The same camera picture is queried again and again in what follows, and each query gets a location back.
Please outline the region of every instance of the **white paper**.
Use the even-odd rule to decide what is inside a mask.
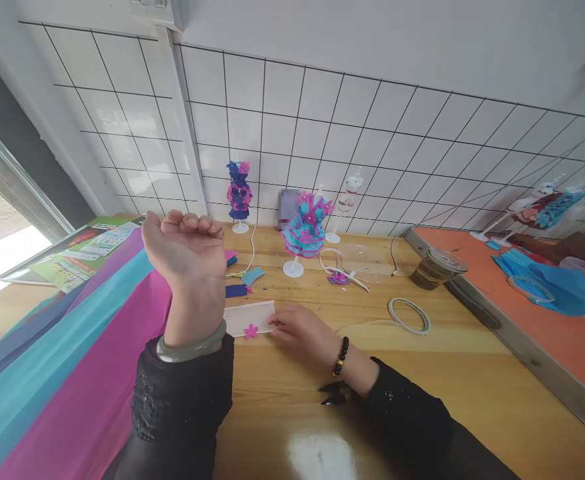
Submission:
[[[230,307],[223,312],[227,323],[227,332],[233,337],[245,337],[245,331],[250,323],[258,327],[257,334],[276,330],[274,325],[268,325],[267,320],[274,313],[274,300],[259,303],[249,303],[240,307]]]

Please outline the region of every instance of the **paper dress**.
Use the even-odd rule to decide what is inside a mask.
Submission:
[[[281,232],[285,249],[292,255],[314,258],[324,246],[326,232],[321,222],[332,213],[332,202],[303,192],[299,197],[299,208],[295,219]]]
[[[230,217],[235,220],[245,220],[250,215],[250,201],[252,190],[247,184],[247,174],[250,172],[249,162],[233,162],[227,164],[230,170],[230,186],[227,188],[227,199],[232,206]]]

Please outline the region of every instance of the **right hand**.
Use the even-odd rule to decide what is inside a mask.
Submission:
[[[334,365],[342,339],[313,311],[292,303],[272,315],[268,323],[278,327],[270,335],[284,345],[298,348],[321,365]]]

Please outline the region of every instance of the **hand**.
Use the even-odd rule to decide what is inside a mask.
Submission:
[[[171,210],[165,220],[147,213],[143,242],[152,265],[172,289],[163,340],[168,347],[208,338],[223,319],[223,227],[210,217]]]
[[[145,250],[152,265],[172,291],[189,289],[209,279],[225,281],[223,226],[210,217],[198,218],[171,210],[165,220],[147,213],[142,227]]]
[[[300,349],[323,366],[334,365],[342,339],[314,312],[293,303],[272,315],[268,323],[279,328],[270,333],[278,341]]]

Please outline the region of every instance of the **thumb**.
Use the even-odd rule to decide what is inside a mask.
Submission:
[[[157,217],[156,213],[148,211],[145,216],[145,221],[141,226],[141,235],[143,236],[143,243],[146,248],[158,248],[161,240],[163,239],[163,233],[161,232],[161,220]]]

